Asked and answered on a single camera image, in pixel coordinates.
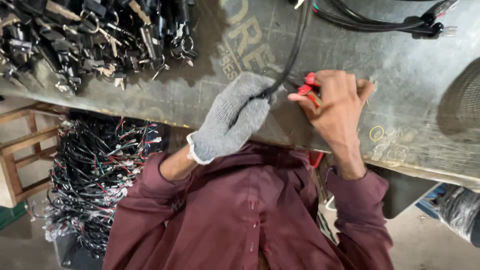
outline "workbench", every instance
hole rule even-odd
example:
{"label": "workbench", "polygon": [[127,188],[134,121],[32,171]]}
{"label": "workbench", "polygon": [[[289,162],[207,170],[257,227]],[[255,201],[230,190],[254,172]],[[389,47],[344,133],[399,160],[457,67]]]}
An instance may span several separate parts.
{"label": "workbench", "polygon": [[[171,69],[130,74],[126,89],[110,78],[84,76],[76,96],[54,86],[55,75],[42,60],[20,78],[24,85],[0,82],[0,95],[12,95],[198,129],[215,96],[242,71],[273,75],[295,37],[299,11],[287,0],[197,0],[192,10],[194,66],[167,58]],[[366,16],[402,22],[422,15],[434,2],[346,0]],[[456,117],[461,93],[451,83],[480,57],[480,1],[461,1],[439,21],[458,26],[456,37],[413,39],[402,32],[358,33],[315,16],[295,72],[339,69],[377,83],[358,127],[367,163],[480,191],[480,132]],[[277,103],[254,139],[290,147],[329,151],[303,112],[278,94]]]}

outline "wooden stool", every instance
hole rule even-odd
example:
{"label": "wooden stool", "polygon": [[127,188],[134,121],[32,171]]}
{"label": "wooden stool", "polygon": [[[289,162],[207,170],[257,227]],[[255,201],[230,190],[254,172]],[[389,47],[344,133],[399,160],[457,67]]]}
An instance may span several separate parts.
{"label": "wooden stool", "polygon": [[[59,125],[38,131],[35,121],[35,113],[62,118],[59,112],[50,109],[52,106],[39,102],[0,114],[0,124],[25,116],[30,130],[26,136],[0,144],[0,206],[12,208],[27,197],[48,188],[50,177],[23,187],[17,170],[37,160],[54,160],[51,155],[57,151],[57,146],[42,150],[40,142],[57,136]],[[13,158],[14,152],[28,146],[32,147],[32,155],[19,160]]]}

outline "gray fabric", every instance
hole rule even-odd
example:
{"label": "gray fabric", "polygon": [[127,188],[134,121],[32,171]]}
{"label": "gray fabric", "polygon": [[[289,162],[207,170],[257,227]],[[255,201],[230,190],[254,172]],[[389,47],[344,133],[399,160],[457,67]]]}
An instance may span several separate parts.
{"label": "gray fabric", "polygon": [[192,135],[194,152],[201,161],[237,152],[262,126],[270,104],[251,98],[273,83],[272,78],[243,72],[215,98],[205,122]]}

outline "pile of keys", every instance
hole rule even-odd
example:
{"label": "pile of keys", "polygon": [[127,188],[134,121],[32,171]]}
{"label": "pile of keys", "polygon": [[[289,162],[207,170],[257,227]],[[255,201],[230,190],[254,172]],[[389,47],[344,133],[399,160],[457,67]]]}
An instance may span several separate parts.
{"label": "pile of keys", "polygon": [[127,72],[168,70],[169,58],[193,66],[193,0],[0,0],[0,73],[16,85],[43,58],[55,86],[75,95],[83,74],[111,77],[125,90]]}

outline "bare hand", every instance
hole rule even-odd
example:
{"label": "bare hand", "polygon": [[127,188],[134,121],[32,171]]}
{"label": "bare hand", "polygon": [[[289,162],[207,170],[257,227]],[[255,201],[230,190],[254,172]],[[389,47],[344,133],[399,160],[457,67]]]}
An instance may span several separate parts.
{"label": "bare hand", "polygon": [[298,102],[310,123],[329,144],[337,158],[341,176],[344,179],[359,179],[366,171],[360,156],[357,126],[361,109],[375,85],[336,70],[319,71],[315,79],[322,85],[323,105],[320,108],[305,96],[290,94],[288,99]]}

